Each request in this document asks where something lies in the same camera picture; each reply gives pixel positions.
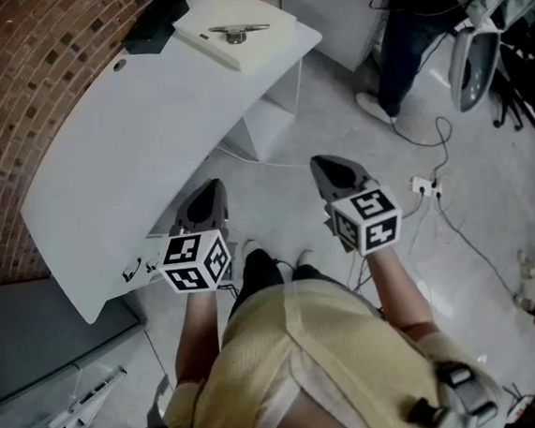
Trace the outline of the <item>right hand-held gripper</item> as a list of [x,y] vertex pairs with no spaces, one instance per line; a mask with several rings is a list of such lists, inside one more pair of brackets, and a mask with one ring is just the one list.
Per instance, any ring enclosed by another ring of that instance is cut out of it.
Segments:
[[402,208],[391,188],[345,157],[314,155],[309,163],[326,227],[347,252],[367,256],[399,240]]

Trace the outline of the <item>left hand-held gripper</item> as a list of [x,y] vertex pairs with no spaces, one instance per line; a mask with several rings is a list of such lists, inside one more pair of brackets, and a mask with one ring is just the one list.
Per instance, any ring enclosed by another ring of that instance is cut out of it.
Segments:
[[232,279],[226,187],[210,179],[178,208],[157,268],[179,294],[213,292]]

